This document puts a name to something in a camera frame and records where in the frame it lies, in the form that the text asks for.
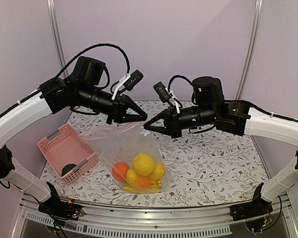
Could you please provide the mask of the clear zip top bag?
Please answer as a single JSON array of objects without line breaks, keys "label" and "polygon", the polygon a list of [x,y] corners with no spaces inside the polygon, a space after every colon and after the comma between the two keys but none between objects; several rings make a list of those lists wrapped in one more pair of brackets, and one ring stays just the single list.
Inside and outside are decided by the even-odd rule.
[{"label": "clear zip top bag", "polygon": [[[160,192],[165,192],[168,189],[172,179],[158,149],[159,143],[152,132],[144,129],[143,122],[131,122],[118,126],[98,126],[82,133],[80,137],[96,152],[99,160],[111,172],[111,175],[116,163],[126,163],[130,169],[133,169],[133,160],[138,154],[150,155],[155,162],[164,164],[166,173],[161,180],[146,177],[149,178],[151,184],[160,183],[162,185]],[[118,183],[122,187],[128,185],[127,181]]]}]

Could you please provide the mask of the yellow lemon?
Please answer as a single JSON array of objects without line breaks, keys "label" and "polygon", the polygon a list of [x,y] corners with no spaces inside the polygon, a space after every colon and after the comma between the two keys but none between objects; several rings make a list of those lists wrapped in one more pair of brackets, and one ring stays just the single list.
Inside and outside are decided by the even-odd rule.
[{"label": "yellow lemon", "polygon": [[155,161],[148,154],[138,154],[133,160],[134,171],[143,177],[151,174],[155,169]]}]

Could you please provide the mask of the yellow mango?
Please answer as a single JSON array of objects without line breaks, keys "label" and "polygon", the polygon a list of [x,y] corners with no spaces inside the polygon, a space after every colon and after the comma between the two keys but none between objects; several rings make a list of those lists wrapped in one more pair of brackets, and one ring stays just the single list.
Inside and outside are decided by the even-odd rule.
[{"label": "yellow mango", "polygon": [[133,169],[127,171],[126,180],[131,186],[145,186],[150,183],[148,177],[138,175]]},{"label": "yellow mango", "polygon": [[163,163],[155,162],[155,168],[151,174],[149,174],[149,178],[153,180],[161,180],[166,173],[166,169]]}]

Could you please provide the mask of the orange fruit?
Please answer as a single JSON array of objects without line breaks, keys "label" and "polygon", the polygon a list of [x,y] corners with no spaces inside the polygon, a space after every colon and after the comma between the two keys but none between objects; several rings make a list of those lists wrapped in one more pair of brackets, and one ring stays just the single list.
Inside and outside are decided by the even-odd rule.
[{"label": "orange fruit", "polygon": [[112,169],[112,175],[118,182],[126,182],[127,171],[130,169],[126,163],[116,163]]}]

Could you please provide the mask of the yellow banana bunch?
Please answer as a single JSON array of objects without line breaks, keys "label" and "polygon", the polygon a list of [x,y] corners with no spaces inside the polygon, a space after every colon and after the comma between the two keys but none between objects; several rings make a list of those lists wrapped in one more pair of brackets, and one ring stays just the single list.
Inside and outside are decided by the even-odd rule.
[{"label": "yellow banana bunch", "polygon": [[162,185],[160,183],[149,183],[145,184],[145,186],[131,186],[128,184],[123,186],[123,190],[132,193],[154,193],[160,192],[162,190]]}]

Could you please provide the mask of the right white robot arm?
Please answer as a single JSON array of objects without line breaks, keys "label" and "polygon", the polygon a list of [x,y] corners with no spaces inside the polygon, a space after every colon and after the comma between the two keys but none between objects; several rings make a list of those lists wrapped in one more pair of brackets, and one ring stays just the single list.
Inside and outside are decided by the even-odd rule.
[{"label": "right white robot arm", "polygon": [[[218,78],[203,76],[194,79],[193,106],[171,106],[144,124],[149,131],[171,138],[182,136],[184,129],[211,125],[234,135],[260,136],[298,148],[298,119],[267,112],[244,100],[225,100]],[[232,205],[234,221],[272,212],[272,201],[298,182],[298,150],[292,160],[274,177],[259,184],[250,202]]]}]

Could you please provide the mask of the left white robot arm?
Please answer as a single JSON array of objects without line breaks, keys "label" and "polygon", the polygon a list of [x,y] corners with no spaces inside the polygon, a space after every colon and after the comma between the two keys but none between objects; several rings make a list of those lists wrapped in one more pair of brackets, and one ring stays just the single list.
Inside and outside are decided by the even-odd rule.
[{"label": "left white robot arm", "polygon": [[82,207],[63,202],[54,186],[42,182],[25,169],[12,155],[6,144],[14,136],[36,121],[56,114],[64,108],[82,106],[95,113],[107,115],[107,123],[144,121],[147,114],[127,95],[139,83],[143,74],[127,72],[119,80],[113,93],[99,87],[105,63],[79,57],[73,72],[65,79],[52,78],[41,84],[37,91],[0,115],[0,180],[12,183],[32,195],[39,203],[39,211],[64,220],[76,220],[83,214]]}]

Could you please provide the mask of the pink plastic basket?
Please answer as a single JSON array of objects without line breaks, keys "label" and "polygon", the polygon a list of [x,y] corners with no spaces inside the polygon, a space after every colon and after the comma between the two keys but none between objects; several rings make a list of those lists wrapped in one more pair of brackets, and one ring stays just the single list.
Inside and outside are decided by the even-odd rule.
[{"label": "pink plastic basket", "polygon": [[[54,135],[54,138],[44,137],[37,146],[57,177],[65,184],[72,184],[98,164],[97,154],[69,124],[59,127]],[[67,164],[76,164],[76,167],[62,176],[62,168]]]}]

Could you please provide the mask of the green avocado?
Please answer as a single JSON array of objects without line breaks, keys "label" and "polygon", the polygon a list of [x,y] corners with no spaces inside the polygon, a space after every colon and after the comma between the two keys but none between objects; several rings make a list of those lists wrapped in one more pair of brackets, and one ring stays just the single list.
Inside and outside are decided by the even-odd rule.
[{"label": "green avocado", "polygon": [[70,172],[73,168],[76,167],[76,164],[67,164],[62,168],[62,176],[66,175]]}]

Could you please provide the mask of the front aluminium rail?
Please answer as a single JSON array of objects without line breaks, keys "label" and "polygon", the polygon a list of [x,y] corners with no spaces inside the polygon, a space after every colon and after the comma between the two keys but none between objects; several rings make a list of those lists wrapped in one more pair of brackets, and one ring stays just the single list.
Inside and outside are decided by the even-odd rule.
[{"label": "front aluminium rail", "polygon": [[138,208],[82,204],[84,215],[62,228],[23,196],[13,238],[298,238],[298,224],[286,195],[273,202],[268,227],[251,232],[248,220],[234,221],[229,205],[186,208]]}]

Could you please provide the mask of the right aluminium frame post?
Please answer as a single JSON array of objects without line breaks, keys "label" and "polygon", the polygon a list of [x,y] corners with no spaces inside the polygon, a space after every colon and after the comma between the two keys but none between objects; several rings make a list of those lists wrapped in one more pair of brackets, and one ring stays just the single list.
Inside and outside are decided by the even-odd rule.
[{"label": "right aluminium frame post", "polygon": [[251,34],[250,34],[250,40],[246,52],[246,58],[244,62],[244,66],[242,69],[241,78],[238,84],[237,92],[235,95],[236,100],[241,100],[244,88],[247,82],[248,74],[251,68],[251,63],[256,47],[256,41],[257,36],[260,28],[260,21],[261,21],[261,14],[262,14],[262,8],[263,8],[263,0],[256,0],[255,1],[255,9],[254,9],[254,16],[252,21],[252,27],[251,27]]}]

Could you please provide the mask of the aluminium frame post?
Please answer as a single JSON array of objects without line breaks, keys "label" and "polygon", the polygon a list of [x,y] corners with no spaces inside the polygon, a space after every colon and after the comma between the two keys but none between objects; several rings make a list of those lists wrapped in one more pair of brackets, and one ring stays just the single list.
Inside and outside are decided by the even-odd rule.
[{"label": "aluminium frame post", "polygon": [[51,25],[52,36],[54,40],[57,58],[58,58],[60,67],[64,67],[66,63],[65,63],[65,57],[62,49],[61,37],[60,37],[60,32],[59,32],[58,23],[57,23],[55,1],[46,0],[46,2],[47,2],[48,16],[49,16],[49,21]]},{"label": "aluminium frame post", "polygon": [[250,40],[246,52],[246,58],[244,62],[244,66],[242,69],[241,78],[238,84],[237,92],[235,95],[236,100],[241,100],[244,88],[247,82],[248,74],[251,68],[251,63],[256,47],[256,41],[257,36],[260,28],[260,21],[261,21],[261,14],[262,14],[262,8],[263,8],[263,0],[256,0],[255,1],[255,9],[254,9],[254,16],[252,21],[252,27],[251,27],[251,34],[250,34]]}]

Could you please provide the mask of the left aluminium frame post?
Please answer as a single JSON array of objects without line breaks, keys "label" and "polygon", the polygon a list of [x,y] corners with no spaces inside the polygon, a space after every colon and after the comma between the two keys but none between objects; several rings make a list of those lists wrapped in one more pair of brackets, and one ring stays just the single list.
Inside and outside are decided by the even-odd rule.
[{"label": "left aluminium frame post", "polygon": [[55,1],[46,0],[46,2],[47,2],[48,16],[49,16],[49,21],[51,25],[52,36],[54,40],[57,58],[58,58],[60,67],[64,67],[66,63],[65,63],[65,57],[62,49],[61,37],[60,37],[60,32],[59,32],[58,23],[57,23]]}]

